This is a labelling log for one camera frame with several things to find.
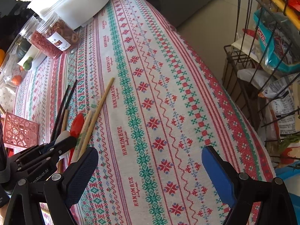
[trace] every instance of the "jar label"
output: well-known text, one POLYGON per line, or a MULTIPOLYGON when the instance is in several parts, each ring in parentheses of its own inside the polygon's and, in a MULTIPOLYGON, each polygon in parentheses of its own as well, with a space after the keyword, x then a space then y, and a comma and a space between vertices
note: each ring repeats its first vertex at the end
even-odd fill
POLYGON ((61 51, 67 50, 71 44, 66 41, 59 33, 54 32, 49 38, 47 38, 53 45, 55 45, 61 51))

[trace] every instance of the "white rice cooker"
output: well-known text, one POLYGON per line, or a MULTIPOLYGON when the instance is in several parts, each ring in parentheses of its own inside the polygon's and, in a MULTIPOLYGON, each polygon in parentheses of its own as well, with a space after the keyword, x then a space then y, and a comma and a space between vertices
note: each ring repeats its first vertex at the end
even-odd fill
POLYGON ((55 11, 72 29, 84 26, 109 0, 32 0, 27 8, 43 20, 55 11))

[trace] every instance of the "green lime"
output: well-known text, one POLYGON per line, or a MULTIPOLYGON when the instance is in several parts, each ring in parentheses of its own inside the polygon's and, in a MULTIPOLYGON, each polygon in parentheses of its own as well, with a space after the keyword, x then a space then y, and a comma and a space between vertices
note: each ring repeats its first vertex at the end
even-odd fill
POLYGON ((31 66, 32 66, 32 60, 33 60, 33 58, 32 58, 32 57, 29 57, 29 58, 27 58, 27 60, 24 62, 24 64, 23 64, 23 69, 24 69, 25 71, 28 71, 28 70, 31 69, 31 66))

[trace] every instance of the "plastic jar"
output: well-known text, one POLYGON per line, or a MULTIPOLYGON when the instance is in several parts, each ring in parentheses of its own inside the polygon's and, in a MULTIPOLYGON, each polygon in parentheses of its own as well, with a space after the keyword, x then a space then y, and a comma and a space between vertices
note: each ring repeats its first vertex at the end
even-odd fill
POLYGON ((27 39, 32 45, 50 58, 58 58, 62 51, 50 43, 44 36, 36 31, 39 21, 32 16, 20 31, 20 36, 27 39))
POLYGON ((63 52, 74 52, 80 43, 78 34, 55 12, 40 24, 37 31, 63 52))

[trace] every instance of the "metal screw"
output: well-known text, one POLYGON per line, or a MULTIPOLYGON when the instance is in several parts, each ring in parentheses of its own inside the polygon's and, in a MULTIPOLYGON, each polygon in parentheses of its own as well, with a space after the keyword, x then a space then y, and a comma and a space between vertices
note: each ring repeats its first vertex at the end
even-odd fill
POLYGON ((20 179, 19 182, 18 182, 18 185, 22 186, 26 183, 26 180, 25 179, 20 179))
POLYGON ((281 178, 275 178, 275 183, 277 183, 278 185, 282 185, 283 184, 283 181, 281 178))
POLYGON ((247 180, 249 178, 248 174, 246 174, 245 172, 241 172, 238 177, 242 180, 247 180))
POLYGON ((57 180, 59 180, 61 177, 62 177, 62 176, 61 176, 59 173, 55 173, 55 174, 52 175, 51 178, 52 178, 53 181, 57 181, 57 180))

